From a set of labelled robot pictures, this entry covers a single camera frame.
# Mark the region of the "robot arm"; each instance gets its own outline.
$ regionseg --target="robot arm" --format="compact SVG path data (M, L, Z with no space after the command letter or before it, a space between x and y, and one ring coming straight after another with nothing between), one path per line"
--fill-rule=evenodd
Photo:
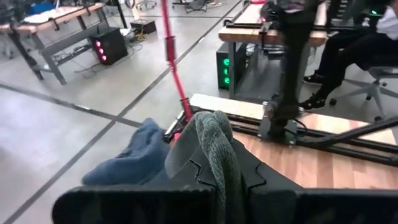
M347 21L358 15L366 6L372 4L372 1L376 0L353 0L345 12L343 20ZM282 34L284 45L286 46L285 68L280 78L280 92L267 103L265 109L265 116L271 122L267 134L272 138L283 137L288 121L296 119L300 113L296 93L298 92L298 82L301 82L301 80L298 80L301 55L314 29L317 9L320 3L319 0L305 0L301 11L289 12L289 7L286 6L287 2L284 1L284 4L280 5L267 2L260 11L261 16L264 18L277 16L279 22L278 31Z

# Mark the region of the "chair wheel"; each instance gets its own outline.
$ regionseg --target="chair wheel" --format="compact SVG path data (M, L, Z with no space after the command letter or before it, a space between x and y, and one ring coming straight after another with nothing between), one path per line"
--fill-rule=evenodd
M329 101L329 105L331 105L331 106L335 106L336 105L336 103L337 103L337 100L336 99L330 99L330 101Z

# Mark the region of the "blue cloth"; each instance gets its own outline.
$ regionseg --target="blue cloth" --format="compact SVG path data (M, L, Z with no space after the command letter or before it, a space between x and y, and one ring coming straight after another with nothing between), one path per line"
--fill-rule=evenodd
M114 159L100 163L87 173L85 185L151 184L168 182L164 161L170 146L163 140L164 130L147 118L132 135L128 147Z
M55 9L55 6L49 2L33 3L27 13L29 15L34 15L49 11L51 9Z

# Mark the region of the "concrete floor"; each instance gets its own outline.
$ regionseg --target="concrete floor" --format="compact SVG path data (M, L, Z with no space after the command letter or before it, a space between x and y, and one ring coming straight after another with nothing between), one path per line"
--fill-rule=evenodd
M170 8L178 72L188 96L227 96L216 82L215 52L222 44L218 31L223 17L233 17L242 4L224 2L225 6L207 12L186 14L182 7ZM127 21L132 21L125 13ZM160 7L142 13L156 21L158 31L147 37L140 51L117 66L96 67L96 73L78 72L97 63L91 53L85 53L61 66L68 82L65 86L47 73L44 81L38 81L21 57L0 58L0 223L51 223L56 198L80 185L81 177L99 162L120 153L144 118L152 117L168 128L181 111L165 62ZM98 20L95 16L85 19ZM117 15L110 16L109 23L121 25ZM70 21L60 31L49 30L41 36L50 43L77 28L77 21ZM317 68L321 52L308 66L308 75ZM355 66L348 69L347 77L371 81ZM394 83L388 87L398 86ZM351 89L344 84L333 94ZM300 98L312 91L305 85ZM388 115L394 115L394 103L388 103L393 99L385 96L383 100ZM364 96L359 96L319 113L372 121L377 109L372 101L365 105Z

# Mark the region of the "black shoe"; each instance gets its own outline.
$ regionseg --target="black shoe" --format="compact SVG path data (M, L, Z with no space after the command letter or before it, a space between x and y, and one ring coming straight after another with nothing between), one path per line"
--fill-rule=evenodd
M305 83L315 84L315 85L322 85L323 76L313 74L307 77L304 77L303 81Z
M306 101L299 104L305 111L322 109L325 106L326 98L320 98L319 96L312 94L312 96Z

